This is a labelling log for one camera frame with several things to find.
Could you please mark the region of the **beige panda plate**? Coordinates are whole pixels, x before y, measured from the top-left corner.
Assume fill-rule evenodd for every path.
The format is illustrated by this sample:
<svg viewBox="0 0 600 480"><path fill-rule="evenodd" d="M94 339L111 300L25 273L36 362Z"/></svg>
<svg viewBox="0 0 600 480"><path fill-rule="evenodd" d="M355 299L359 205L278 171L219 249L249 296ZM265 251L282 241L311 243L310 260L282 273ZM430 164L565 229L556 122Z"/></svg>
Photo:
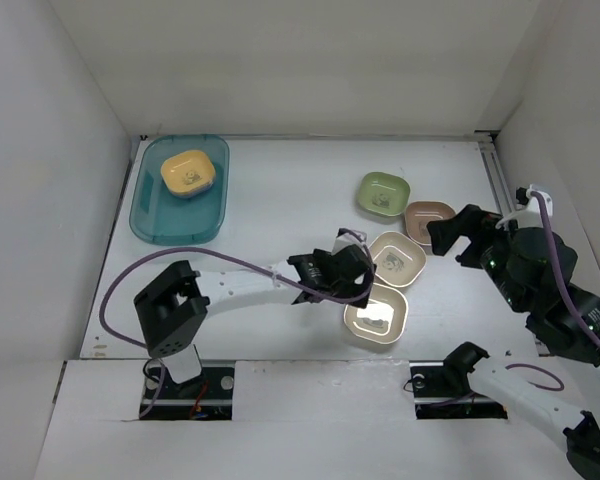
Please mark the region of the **beige panda plate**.
<svg viewBox="0 0 600 480"><path fill-rule="evenodd" d="M369 249L377 266L376 277L397 289L413 284L427 263L423 248L396 231L380 234Z"/></svg>

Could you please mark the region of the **yellow panda plate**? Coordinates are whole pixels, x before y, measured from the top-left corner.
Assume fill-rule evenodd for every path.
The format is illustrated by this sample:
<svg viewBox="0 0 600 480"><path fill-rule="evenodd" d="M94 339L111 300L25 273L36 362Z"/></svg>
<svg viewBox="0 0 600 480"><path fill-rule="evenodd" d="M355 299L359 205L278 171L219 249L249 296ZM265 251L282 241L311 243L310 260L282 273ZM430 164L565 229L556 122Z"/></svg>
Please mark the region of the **yellow panda plate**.
<svg viewBox="0 0 600 480"><path fill-rule="evenodd" d="M190 198L209 189L216 179L210 157L201 150L187 150L166 159L160 174L168 191L180 198Z"/></svg>

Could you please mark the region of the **cream panda plate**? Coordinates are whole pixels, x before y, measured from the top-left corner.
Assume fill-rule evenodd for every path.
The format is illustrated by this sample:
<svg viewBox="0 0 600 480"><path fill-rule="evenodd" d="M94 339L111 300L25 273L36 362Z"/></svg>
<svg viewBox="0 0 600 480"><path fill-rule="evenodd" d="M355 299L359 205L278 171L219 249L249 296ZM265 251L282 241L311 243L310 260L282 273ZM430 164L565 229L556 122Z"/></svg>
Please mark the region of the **cream panda plate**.
<svg viewBox="0 0 600 480"><path fill-rule="evenodd" d="M378 345L397 342L406 327L409 304L399 290L374 283L365 308L347 305L343 313L346 328L357 338Z"/></svg>

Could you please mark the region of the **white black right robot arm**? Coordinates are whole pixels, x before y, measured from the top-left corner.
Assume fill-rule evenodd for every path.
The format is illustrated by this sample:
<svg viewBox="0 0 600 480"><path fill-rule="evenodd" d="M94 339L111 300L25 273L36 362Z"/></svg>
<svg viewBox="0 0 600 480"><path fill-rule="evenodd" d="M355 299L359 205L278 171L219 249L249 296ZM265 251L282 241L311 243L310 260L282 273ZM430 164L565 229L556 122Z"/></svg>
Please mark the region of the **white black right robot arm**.
<svg viewBox="0 0 600 480"><path fill-rule="evenodd" d="M526 327L562 359L586 404L565 403L465 342L443 361L442 381L453 393L476 393L505 406L550 438L584 479L600 479L600 297L570 278L576 252L539 227L506 226L502 216L475 205L427 225L434 254L445 255L461 237L457 262L484 271Z"/></svg>

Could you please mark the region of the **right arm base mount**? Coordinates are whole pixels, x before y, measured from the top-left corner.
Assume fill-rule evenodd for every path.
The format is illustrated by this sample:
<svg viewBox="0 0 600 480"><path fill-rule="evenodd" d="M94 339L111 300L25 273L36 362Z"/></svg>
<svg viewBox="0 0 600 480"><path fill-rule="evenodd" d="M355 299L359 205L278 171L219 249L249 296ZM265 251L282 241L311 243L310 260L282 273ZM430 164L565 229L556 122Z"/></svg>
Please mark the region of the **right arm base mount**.
<svg viewBox="0 0 600 480"><path fill-rule="evenodd" d="M488 353L471 342L455 348L442 360L409 363L410 377L403 390L413 395L417 420L506 420L506 409L471 390L468 374Z"/></svg>

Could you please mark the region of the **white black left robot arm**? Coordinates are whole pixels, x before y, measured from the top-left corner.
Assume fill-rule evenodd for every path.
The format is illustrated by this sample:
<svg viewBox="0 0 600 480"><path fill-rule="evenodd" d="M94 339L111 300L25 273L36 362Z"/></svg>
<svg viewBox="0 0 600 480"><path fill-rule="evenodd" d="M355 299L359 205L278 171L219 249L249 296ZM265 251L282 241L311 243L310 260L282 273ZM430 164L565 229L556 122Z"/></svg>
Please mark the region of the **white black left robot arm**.
<svg viewBox="0 0 600 480"><path fill-rule="evenodd" d="M202 387L201 361L193 343L211 317L259 305L323 300L364 307L376 270L368 247L344 240L338 240L333 251L315 249L267 266L205 248L189 250L241 268L200 272L180 260L133 300L149 357L163 363L168 384L185 397Z"/></svg>

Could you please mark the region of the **brown panda plate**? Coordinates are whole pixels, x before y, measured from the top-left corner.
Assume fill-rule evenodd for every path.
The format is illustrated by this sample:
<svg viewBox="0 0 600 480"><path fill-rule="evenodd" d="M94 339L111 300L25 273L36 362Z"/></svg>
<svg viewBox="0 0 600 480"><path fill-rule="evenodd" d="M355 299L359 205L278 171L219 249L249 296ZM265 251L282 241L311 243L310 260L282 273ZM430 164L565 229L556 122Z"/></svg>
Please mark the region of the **brown panda plate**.
<svg viewBox="0 0 600 480"><path fill-rule="evenodd" d="M431 221L442 221L452 218L455 210L444 202L415 201L405 210L405 228L407 235L421 246L430 246L431 237L427 224Z"/></svg>

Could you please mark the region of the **green panda plate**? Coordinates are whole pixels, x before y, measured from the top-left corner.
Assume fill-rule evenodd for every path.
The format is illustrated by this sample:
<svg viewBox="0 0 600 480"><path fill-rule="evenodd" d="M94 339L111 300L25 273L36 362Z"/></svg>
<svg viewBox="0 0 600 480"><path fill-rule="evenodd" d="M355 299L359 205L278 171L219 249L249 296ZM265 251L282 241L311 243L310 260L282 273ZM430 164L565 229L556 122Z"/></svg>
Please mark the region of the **green panda plate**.
<svg viewBox="0 0 600 480"><path fill-rule="evenodd" d="M368 213L396 217L404 213L410 194L411 187L403 178L374 171L362 178L355 199L357 205Z"/></svg>

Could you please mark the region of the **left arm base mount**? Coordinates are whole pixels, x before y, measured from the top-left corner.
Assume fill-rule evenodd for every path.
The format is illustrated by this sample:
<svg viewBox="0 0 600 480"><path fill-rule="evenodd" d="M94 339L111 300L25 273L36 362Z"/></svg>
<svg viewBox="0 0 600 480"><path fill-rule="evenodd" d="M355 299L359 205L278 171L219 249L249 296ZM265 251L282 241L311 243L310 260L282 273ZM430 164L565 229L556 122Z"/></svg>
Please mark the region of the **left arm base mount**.
<svg viewBox="0 0 600 480"><path fill-rule="evenodd" d="M142 369L144 384L140 420L230 421L233 413L235 363L204 361L201 374L176 384L157 360Z"/></svg>

